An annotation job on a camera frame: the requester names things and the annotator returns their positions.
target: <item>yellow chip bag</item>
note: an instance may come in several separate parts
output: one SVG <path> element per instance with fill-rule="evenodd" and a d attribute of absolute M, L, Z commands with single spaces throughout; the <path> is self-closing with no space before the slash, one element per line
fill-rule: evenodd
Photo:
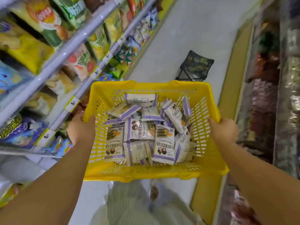
<path fill-rule="evenodd" d="M 9 9 L 41 33 L 56 50 L 72 35 L 73 29 L 51 7 L 48 0 L 21 0 Z"/>
<path fill-rule="evenodd" d="M 103 26 L 98 27 L 94 34 L 88 38 L 89 43 L 92 46 L 93 52 L 97 60 L 103 59 L 107 54 L 110 45 L 107 41 Z"/>
<path fill-rule="evenodd" d="M 112 45 L 122 35 L 121 15 L 119 9 L 113 11 L 113 13 L 107 17 L 104 22 L 110 38 L 110 44 Z"/>
<path fill-rule="evenodd" d="M 35 39 L 8 18 L 0 21 L 0 49 L 36 75 L 39 74 L 44 61 L 54 52 L 52 47 Z"/>

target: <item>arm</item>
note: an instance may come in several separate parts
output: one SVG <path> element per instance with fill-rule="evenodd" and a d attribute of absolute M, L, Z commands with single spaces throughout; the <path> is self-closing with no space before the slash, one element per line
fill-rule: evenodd
<path fill-rule="evenodd" d="M 222 158 L 261 223 L 300 224 L 300 181 L 235 144 L 238 127 L 233 120 L 208 121 Z"/>
<path fill-rule="evenodd" d="M 95 139 L 95 117 L 88 123 L 81 118 L 75 116 L 67 130 L 74 147 L 0 210 L 1 224 L 69 223 Z"/>

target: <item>person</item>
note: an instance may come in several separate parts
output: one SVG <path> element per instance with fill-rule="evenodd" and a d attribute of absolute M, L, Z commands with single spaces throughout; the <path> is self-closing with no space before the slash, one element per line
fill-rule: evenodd
<path fill-rule="evenodd" d="M 0 210 L 1 224 L 69 223 L 95 139 L 95 117 L 87 123 L 81 119 L 75 116 L 67 129 L 73 149 Z M 261 223 L 300 224 L 300 181 L 235 144 L 238 128 L 233 120 L 208 121 L 221 156 Z M 145 190 L 137 181 L 116 182 L 108 194 L 107 217 L 96 216 L 93 224 L 201 224 L 175 193 L 158 187 L 158 203 L 145 207 Z"/>

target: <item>floor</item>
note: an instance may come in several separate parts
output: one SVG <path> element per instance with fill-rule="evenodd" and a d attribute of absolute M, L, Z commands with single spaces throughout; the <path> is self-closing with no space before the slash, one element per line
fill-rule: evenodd
<path fill-rule="evenodd" d="M 228 61 L 242 15 L 258 0 L 178 0 L 152 44 L 129 77 L 137 82 L 174 80 L 189 50 L 214 59 L 206 82 L 218 104 Z M 163 179 L 162 182 L 190 204 L 197 180 Z M 109 182 L 82 185 L 69 225 L 88 224 L 103 204 Z M 150 180 L 143 180 L 149 188 Z"/>

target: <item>yellow shopping basket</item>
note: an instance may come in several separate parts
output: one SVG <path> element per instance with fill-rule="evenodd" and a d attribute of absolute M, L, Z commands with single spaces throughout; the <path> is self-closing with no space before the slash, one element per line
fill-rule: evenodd
<path fill-rule="evenodd" d="M 126 93 L 158 94 L 158 107 L 166 99 L 182 104 L 183 96 L 188 95 L 193 123 L 193 141 L 197 143 L 196 156 L 192 162 L 176 165 L 156 164 L 154 166 L 115 164 L 104 162 L 107 128 L 106 111 L 124 102 Z M 212 90 L 208 83 L 170 81 L 169 83 L 136 83 L 135 81 L 95 82 L 92 84 L 84 121 L 96 115 L 96 138 L 91 152 L 84 180 L 123 181 L 143 178 L 196 178 L 199 175 L 218 173 L 224 175 L 228 169 L 222 160 L 209 133 L 208 117 L 219 122 L 220 114 L 216 107 Z"/>

